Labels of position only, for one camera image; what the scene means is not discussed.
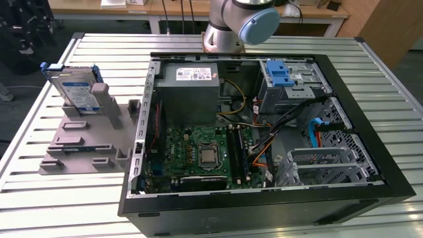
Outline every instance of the white label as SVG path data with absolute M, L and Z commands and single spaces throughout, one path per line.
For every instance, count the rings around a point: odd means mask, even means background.
M 302 77 L 302 75 L 299 73 L 298 74 L 291 74 L 291 79 L 302 80 L 303 77 Z
M 67 148 L 65 148 L 65 151 L 79 151 L 79 149 L 67 149 Z
M 66 94 L 73 101 L 75 107 L 83 111 L 98 111 L 101 106 L 91 94 L 90 85 L 85 82 L 63 83 Z
M 129 13 L 134 13 L 134 14 L 147 14 L 146 11 L 129 11 Z
M 213 79 L 211 68 L 179 68 L 177 70 L 177 80 L 211 80 Z
M 266 171 L 266 177 L 267 177 L 267 179 L 270 180 L 270 181 L 273 181 L 274 180 L 274 175 L 271 174 L 271 172 L 267 170 Z
M 254 111 L 254 114 L 259 114 L 259 106 L 253 106 L 253 111 Z

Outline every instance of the metal table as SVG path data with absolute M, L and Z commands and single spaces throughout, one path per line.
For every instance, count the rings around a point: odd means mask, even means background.
M 86 34 L 73 39 L 61 62 L 95 62 L 119 103 L 142 98 L 150 52 L 201 52 L 201 36 Z M 423 108 L 366 43 L 354 38 L 273 37 L 253 53 L 328 54 L 418 193 L 349 222 L 202 237 L 422 237 Z M 118 217 L 123 173 L 38 175 L 54 138 L 63 99 L 47 83 L 0 161 L 2 237 L 143 237 Z

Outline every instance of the cable on desk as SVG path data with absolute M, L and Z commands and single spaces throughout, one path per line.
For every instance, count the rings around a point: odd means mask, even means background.
M 190 0 L 191 16 L 193 16 L 193 34 L 197 33 L 197 21 L 194 20 L 193 1 Z
M 291 3 L 290 1 L 287 1 L 289 4 L 291 4 L 293 6 L 297 7 L 297 9 L 299 10 L 299 21 L 298 21 L 298 29 L 297 29 L 297 35 L 298 35 L 298 32 L 301 31 L 302 29 L 302 26 L 305 24 L 305 18 L 303 18 L 303 12 L 302 12 L 302 9 L 299 8 L 299 6 L 297 6 L 294 3 Z
M 183 34 L 186 34 L 186 24 L 185 24 L 185 21 L 186 21 L 186 16 L 185 16 L 185 0 L 181 0 L 181 11 L 183 13 Z
M 167 34 L 171 34 L 171 29 L 170 29 L 170 21 L 167 19 L 167 10 L 166 10 L 166 4 L 165 4 L 165 0 L 162 0 L 162 4 L 163 4 L 163 10 L 165 10 L 165 16 L 166 16 L 166 30 L 167 30 Z
M 318 5 L 318 8 L 324 7 L 324 5 L 329 2 L 330 0 L 326 0 L 325 3 Z

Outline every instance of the yellow wire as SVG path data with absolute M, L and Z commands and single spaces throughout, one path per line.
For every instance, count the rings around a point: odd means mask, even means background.
M 218 115 L 231 115 L 231 114 L 235 114 L 235 113 L 241 112 L 245 109 L 246 103 L 247 103 L 246 95 L 245 95 L 243 90 L 241 90 L 241 88 L 237 86 L 237 84 L 231 80 L 226 79 L 225 81 L 229 82 L 230 84 L 233 84 L 233 86 L 238 89 L 238 91 L 243 95 L 243 105 L 242 105 L 242 107 L 238 110 L 231 111 L 231 112 L 218 113 Z

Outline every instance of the table leg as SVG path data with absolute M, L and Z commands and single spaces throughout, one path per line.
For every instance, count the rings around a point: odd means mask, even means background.
M 326 30 L 325 37 L 337 37 L 337 34 L 344 25 L 344 22 L 345 22 L 344 18 L 333 19 L 332 25 L 329 26 L 329 29 Z
M 0 99 L 6 102 L 13 101 L 14 94 L 9 91 L 5 85 L 0 83 Z
M 150 21 L 151 33 L 161 34 L 161 27 L 159 27 L 161 16 L 149 16 L 149 21 Z

